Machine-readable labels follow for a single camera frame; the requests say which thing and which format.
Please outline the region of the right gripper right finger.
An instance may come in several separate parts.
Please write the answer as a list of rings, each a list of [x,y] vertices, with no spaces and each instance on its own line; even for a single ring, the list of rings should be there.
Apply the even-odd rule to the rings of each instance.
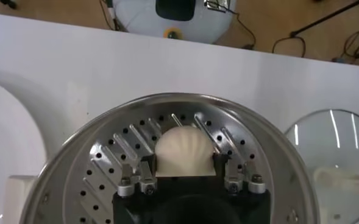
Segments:
[[[228,154],[214,154],[214,166],[217,176],[222,177],[225,189],[230,194],[247,191],[252,194],[264,194],[266,184],[255,166],[233,158]]]

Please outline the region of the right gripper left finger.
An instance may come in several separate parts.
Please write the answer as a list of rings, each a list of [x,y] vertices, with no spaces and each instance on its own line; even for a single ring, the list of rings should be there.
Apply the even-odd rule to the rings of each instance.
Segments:
[[[155,171],[156,156],[154,154],[142,157],[135,170],[129,163],[123,164],[116,193],[120,197],[130,197],[138,186],[141,193],[152,195],[157,190]]]

